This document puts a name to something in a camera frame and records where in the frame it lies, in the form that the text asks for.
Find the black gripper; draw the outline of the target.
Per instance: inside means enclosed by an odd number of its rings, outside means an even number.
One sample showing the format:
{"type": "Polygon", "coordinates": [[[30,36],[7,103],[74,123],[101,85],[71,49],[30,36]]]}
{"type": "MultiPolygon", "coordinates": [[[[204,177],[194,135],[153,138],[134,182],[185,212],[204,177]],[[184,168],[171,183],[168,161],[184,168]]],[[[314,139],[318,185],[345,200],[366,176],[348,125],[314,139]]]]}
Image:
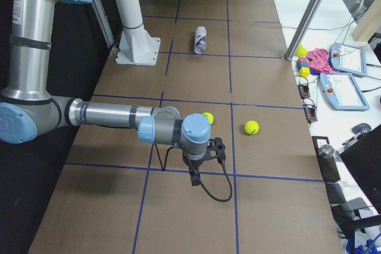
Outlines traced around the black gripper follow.
{"type": "Polygon", "coordinates": [[[183,162],[189,168],[191,186],[199,185],[199,167],[203,164],[202,160],[191,160],[188,153],[182,153],[183,162]]]}

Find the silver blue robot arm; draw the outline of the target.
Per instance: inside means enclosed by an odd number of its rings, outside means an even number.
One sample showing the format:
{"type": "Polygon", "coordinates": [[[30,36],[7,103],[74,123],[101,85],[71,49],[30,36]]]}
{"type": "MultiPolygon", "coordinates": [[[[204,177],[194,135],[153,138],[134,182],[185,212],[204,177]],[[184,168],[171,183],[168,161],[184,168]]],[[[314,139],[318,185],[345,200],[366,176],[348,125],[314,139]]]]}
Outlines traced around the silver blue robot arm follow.
{"type": "Polygon", "coordinates": [[[9,84],[1,92],[1,140],[20,144],[59,127],[81,124],[131,128],[141,141],[181,149],[192,184],[200,185],[199,166],[211,159],[211,126],[204,115],[181,118],[171,106],[85,102],[47,92],[57,2],[89,4],[92,0],[13,0],[9,84]]]}

